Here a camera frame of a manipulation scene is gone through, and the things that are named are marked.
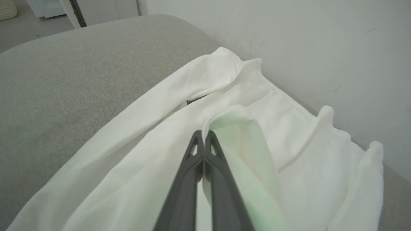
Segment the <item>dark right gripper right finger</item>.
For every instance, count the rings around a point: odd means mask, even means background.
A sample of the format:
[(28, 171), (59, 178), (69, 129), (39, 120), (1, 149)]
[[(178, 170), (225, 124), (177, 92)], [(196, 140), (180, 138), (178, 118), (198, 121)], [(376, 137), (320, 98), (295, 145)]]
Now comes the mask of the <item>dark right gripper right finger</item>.
[(205, 140), (205, 176), (210, 182), (213, 231), (254, 231), (217, 135), (209, 131)]

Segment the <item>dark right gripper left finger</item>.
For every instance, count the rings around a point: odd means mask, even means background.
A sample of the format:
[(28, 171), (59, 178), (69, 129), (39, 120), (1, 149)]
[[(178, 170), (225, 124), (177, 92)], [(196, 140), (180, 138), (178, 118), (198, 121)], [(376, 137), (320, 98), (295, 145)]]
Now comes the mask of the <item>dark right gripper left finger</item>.
[(202, 133), (197, 130), (191, 136), (154, 231), (196, 230), (197, 185), (203, 175), (203, 149)]

